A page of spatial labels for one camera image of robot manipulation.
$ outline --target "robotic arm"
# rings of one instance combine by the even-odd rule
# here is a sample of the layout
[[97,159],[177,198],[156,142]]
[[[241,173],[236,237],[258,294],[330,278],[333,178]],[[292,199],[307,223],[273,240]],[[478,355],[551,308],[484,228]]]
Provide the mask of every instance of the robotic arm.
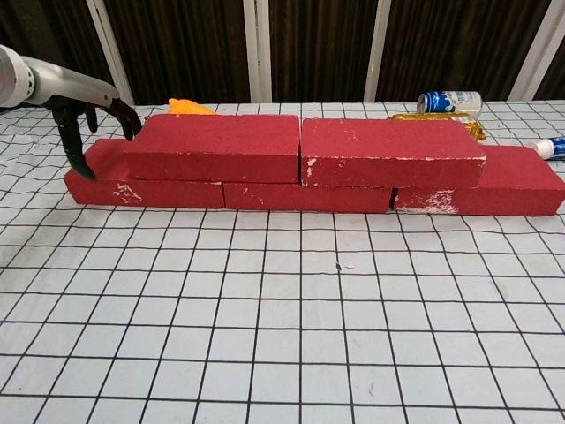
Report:
[[22,57],[0,45],[0,107],[15,108],[21,103],[53,112],[69,164],[87,179],[96,176],[82,153],[79,115],[86,114],[93,133],[98,129],[95,108],[115,117],[128,140],[141,130],[137,113],[120,99],[115,87],[56,64]]

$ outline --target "plastic bottle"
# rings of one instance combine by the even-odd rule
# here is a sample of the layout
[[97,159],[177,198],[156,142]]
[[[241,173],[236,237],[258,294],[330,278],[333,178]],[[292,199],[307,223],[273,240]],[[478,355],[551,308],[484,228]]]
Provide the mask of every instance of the plastic bottle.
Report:
[[538,152],[542,159],[554,157],[565,157],[565,137],[553,137],[552,139],[541,139],[527,145]]

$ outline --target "gold foil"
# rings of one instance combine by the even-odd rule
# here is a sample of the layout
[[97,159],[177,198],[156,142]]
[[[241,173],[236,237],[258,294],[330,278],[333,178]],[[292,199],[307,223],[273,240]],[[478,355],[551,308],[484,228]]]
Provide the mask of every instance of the gold foil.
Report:
[[450,112],[450,113],[398,113],[389,119],[452,119],[461,122],[467,127],[469,133],[475,140],[486,140],[485,130],[480,123],[469,117],[469,114],[464,112]]

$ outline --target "stacked bricks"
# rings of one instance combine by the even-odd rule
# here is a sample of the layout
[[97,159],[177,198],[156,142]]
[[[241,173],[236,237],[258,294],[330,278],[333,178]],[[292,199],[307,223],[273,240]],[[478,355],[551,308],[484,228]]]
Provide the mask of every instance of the stacked bricks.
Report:
[[533,149],[481,147],[450,120],[305,119],[301,133],[298,117],[158,115],[87,160],[96,181],[64,177],[78,203],[540,216],[565,198]]

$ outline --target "orange object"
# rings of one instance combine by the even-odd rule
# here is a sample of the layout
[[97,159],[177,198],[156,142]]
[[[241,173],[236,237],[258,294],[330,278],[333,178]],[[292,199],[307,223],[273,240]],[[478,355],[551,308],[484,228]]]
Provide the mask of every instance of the orange object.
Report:
[[215,112],[192,100],[169,99],[169,114],[171,115],[215,115]]

